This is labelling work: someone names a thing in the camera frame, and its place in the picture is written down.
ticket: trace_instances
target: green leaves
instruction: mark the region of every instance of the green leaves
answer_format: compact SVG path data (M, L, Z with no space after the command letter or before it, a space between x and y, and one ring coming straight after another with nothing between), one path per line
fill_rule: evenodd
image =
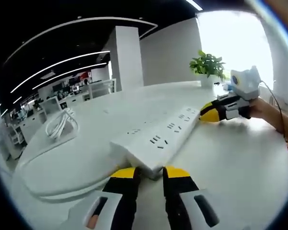
M207 74L207 77L210 75L217 75L221 79L225 77L223 74L223 69L225 64L222 61L222 57L216 58L211 54L205 54L203 51L199 50L199 58L192 58L192 61L189 63L190 69L194 73Z

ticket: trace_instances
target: plant pot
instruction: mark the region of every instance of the plant pot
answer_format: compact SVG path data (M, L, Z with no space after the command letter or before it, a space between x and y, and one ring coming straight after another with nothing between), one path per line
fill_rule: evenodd
M218 81L217 75L195 74L196 79L201 81L201 86L206 89L212 89L215 82Z

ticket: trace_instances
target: power strip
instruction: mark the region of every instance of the power strip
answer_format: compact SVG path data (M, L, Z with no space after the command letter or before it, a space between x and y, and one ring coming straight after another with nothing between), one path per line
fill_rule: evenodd
M131 130L111 142L112 157L155 178L188 138L199 115L197 109L184 107L155 126Z

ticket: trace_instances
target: white robot head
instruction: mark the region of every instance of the white robot head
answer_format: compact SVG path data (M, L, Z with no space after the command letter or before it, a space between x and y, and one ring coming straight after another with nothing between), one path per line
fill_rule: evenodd
M233 91L245 100L251 100L259 96L258 86L261 82L256 66L245 71L232 70L230 72Z

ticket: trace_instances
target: potted plant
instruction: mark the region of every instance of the potted plant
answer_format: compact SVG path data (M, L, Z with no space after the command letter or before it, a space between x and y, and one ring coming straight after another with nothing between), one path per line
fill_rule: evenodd
M192 58L190 69L199 76L202 87L212 88L217 78L224 79L222 57L216 58L211 54L198 51L199 58Z

